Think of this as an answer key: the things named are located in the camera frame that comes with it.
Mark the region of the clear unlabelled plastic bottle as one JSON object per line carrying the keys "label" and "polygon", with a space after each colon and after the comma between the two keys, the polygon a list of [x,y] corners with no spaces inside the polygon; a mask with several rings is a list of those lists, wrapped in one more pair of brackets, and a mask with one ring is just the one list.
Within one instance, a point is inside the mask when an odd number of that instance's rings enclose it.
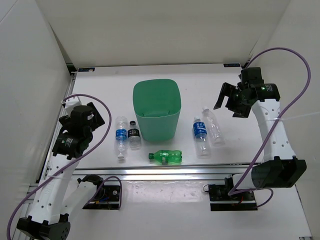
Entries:
{"label": "clear unlabelled plastic bottle", "polygon": [[208,107],[204,106],[202,108],[202,116],[211,144],[214,147],[223,146],[225,144],[225,139],[215,114]]}

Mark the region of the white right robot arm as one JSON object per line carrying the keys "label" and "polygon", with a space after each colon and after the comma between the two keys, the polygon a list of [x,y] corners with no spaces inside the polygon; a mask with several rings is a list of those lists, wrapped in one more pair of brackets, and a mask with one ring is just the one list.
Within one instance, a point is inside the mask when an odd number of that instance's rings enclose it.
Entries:
{"label": "white right robot arm", "polygon": [[222,84],[217,102],[219,109],[227,97],[226,108],[235,118],[247,118],[254,113],[262,145],[243,174],[232,176],[224,193],[230,200],[238,199],[250,190],[291,188],[307,169],[304,159],[293,151],[281,122],[280,94],[274,83]]}

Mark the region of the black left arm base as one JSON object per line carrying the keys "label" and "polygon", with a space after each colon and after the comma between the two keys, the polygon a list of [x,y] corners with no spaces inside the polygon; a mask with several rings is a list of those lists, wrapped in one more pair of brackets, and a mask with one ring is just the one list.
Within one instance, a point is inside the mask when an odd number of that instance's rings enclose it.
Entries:
{"label": "black left arm base", "polygon": [[92,183],[96,187],[94,196],[84,205],[83,210],[120,210],[122,206],[122,181],[117,176],[102,178],[88,174],[78,183]]}

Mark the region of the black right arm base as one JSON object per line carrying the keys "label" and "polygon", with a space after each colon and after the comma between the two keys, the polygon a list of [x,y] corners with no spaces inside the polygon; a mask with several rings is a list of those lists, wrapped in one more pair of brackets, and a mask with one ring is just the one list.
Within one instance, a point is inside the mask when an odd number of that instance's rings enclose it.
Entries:
{"label": "black right arm base", "polygon": [[206,184],[202,190],[209,194],[211,212],[257,211],[257,202],[253,191],[229,196],[234,184],[231,177],[225,177],[223,184]]}

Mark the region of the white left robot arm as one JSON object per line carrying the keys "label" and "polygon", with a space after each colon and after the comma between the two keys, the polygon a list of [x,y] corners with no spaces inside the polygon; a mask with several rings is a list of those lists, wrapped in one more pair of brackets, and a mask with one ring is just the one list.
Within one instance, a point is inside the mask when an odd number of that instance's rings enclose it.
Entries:
{"label": "white left robot arm", "polygon": [[105,194],[98,175],[78,179],[79,186],[65,198],[69,182],[77,167],[74,161],[83,156],[93,140],[93,132],[105,124],[92,102],[79,100],[63,104],[67,114],[59,118],[62,127],[54,143],[52,155],[63,155],[49,166],[46,179],[40,183],[28,216],[18,220],[17,229],[35,240],[65,240],[75,212],[90,200],[100,200]]}

